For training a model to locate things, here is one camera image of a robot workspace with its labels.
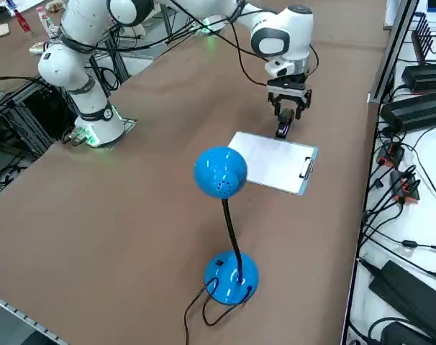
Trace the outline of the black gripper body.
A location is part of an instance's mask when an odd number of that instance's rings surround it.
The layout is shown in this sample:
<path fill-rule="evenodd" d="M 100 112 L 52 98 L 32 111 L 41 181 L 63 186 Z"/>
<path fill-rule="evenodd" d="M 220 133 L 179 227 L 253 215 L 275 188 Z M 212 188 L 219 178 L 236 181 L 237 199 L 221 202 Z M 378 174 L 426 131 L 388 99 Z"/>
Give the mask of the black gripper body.
<path fill-rule="evenodd" d="M 303 96 L 305 93 L 312 94 L 312 89 L 306 85 L 307 78 L 308 75 L 306 73 L 301 73 L 284 75 L 268 80 L 268 101 L 270 95 L 281 95 L 281 100 L 295 102 L 296 96 Z"/>

